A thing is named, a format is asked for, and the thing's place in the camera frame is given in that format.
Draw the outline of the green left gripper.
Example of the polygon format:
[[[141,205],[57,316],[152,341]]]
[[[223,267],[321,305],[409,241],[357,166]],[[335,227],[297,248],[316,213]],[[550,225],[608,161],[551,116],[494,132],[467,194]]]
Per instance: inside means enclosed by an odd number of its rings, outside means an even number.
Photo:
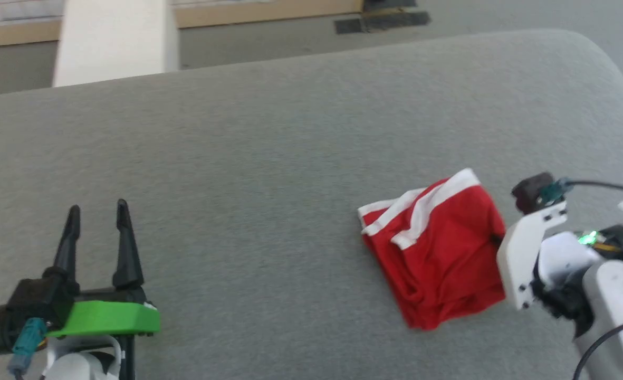
[[[68,281],[76,283],[76,243],[80,238],[81,209],[72,205],[56,249],[53,267]],[[116,226],[119,247],[114,287],[82,291],[68,309],[61,308],[59,318],[42,317],[46,336],[147,335],[161,329],[161,313],[147,298],[142,287],[144,274],[140,262],[129,206],[117,202]]]

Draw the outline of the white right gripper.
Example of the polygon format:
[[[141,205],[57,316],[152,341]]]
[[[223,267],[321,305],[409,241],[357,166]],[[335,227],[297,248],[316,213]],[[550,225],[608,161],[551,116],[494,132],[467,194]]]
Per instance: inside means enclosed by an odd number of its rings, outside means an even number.
[[[506,233],[493,233],[506,302],[513,308],[529,308],[535,300],[531,283],[541,242],[548,230],[567,221],[567,213],[567,203],[563,201],[524,215]]]

